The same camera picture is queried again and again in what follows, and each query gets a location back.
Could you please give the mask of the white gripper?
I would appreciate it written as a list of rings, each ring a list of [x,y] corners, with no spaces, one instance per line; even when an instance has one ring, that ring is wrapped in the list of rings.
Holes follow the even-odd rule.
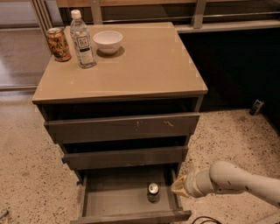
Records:
[[[213,193],[215,185],[210,179],[210,171],[208,169],[194,169],[187,176],[183,175],[177,178],[171,185],[171,191],[181,197],[188,197],[189,194],[194,198],[199,198]]]

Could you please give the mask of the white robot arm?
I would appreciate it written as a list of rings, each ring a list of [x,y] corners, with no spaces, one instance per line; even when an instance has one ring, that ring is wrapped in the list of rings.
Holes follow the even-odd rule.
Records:
[[[235,164],[218,161],[204,170],[192,170],[177,178],[171,190],[179,196],[200,198],[209,193],[247,192],[280,207],[280,180],[252,174]]]

